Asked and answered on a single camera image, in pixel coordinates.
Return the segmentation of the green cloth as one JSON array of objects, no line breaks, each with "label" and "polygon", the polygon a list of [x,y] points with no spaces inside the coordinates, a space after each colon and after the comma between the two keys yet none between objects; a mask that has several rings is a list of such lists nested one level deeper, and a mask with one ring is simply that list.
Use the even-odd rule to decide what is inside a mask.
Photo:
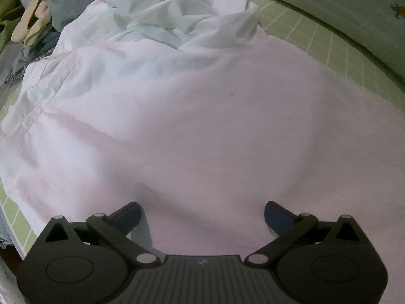
[{"label": "green cloth", "polygon": [[25,8],[21,0],[1,0],[0,13],[0,52],[11,41],[12,33],[21,20]]}]

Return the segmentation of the light blue carrot-print sheet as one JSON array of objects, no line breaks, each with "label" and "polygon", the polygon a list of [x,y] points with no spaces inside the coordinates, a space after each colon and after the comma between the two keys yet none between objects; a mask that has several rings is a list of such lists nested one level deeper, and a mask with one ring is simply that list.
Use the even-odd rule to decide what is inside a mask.
[{"label": "light blue carrot-print sheet", "polygon": [[319,18],[404,77],[404,0],[282,0]]}]

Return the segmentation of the white garment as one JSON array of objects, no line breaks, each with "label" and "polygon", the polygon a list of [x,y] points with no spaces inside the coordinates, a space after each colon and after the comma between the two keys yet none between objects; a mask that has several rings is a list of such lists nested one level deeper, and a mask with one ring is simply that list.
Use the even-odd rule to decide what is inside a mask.
[{"label": "white garment", "polygon": [[39,234],[144,208],[166,253],[247,255],[266,202],[356,218],[404,257],[404,114],[293,44],[249,0],[96,0],[30,65],[1,121],[1,182]]}]

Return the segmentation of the grey-blue patterned cloth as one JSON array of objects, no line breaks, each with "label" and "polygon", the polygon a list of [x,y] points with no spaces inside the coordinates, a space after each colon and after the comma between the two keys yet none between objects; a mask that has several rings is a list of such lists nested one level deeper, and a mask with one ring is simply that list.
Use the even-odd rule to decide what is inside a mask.
[{"label": "grey-blue patterned cloth", "polygon": [[23,79],[27,67],[54,51],[62,30],[95,0],[1,0],[1,86]]}]

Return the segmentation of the green grid cutting mat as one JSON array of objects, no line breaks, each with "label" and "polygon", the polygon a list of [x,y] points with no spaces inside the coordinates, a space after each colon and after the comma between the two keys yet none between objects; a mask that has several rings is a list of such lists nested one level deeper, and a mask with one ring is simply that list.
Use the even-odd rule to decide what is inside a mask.
[{"label": "green grid cutting mat", "polygon": [[[355,41],[312,15],[278,0],[250,0],[260,8],[268,35],[285,40],[346,79],[367,88],[404,113],[404,82]],[[24,258],[37,239],[18,204],[1,182],[1,215],[18,256]]]}]

